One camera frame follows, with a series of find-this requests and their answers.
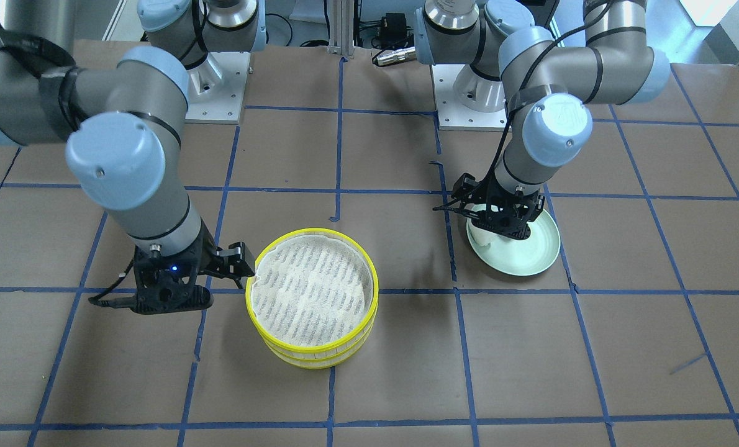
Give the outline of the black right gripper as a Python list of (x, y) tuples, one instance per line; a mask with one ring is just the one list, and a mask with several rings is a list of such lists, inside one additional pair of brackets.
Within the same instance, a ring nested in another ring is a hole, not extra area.
[(208, 309), (211, 292), (196, 283), (199, 276), (228, 278), (242, 288), (242, 278), (255, 274), (255, 257), (243, 242), (222, 249), (211, 233), (199, 233), (175, 255), (134, 251), (136, 294), (131, 311), (142, 315)]

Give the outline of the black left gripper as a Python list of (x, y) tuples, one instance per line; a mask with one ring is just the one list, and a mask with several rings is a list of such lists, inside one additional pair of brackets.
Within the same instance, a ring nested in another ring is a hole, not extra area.
[(471, 174), (461, 175), (453, 184), (451, 198), (433, 210), (465, 216), (475, 227), (512, 240), (529, 238), (528, 224), (536, 221), (545, 207), (545, 196), (539, 191), (529, 195), (508, 192), (493, 174), (480, 181)]

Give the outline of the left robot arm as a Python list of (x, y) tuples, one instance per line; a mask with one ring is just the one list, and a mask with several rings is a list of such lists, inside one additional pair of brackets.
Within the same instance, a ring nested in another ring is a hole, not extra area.
[(443, 211), (480, 229), (530, 237), (545, 182), (573, 160), (592, 132), (590, 104), (639, 104), (662, 92), (668, 57), (646, 42), (645, 1), (585, 1), (583, 47), (560, 47), (517, 1), (427, 1), (413, 38), (426, 65), (461, 63), (504, 90), (506, 127), (481, 180), (455, 181)]

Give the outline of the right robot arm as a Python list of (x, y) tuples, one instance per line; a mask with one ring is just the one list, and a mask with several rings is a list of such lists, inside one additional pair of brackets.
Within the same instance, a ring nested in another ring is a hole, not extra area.
[(132, 297), (89, 297), (142, 315), (208, 309), (200, 275), (238, 287), (254, 275), (244, 243), (222, 249), (178, 176), (183, 122), (213, 53), (266, 44), (262, 1), (140, 1), (149, 45), (111, 70), (72, 56), (75, 1), (0, 1), (0, 145), (63, 143), (82, 190), (134, 242)]

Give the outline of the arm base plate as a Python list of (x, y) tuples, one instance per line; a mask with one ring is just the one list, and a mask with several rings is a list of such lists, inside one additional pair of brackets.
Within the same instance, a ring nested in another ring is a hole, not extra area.
[(209, 53), (188, 71), (188, 124), (241, 122), (251, 53)]
[(503, 131), (507, 122), (503, 83), (469, 65), (433, 65), (433, 93), (441, 130)]

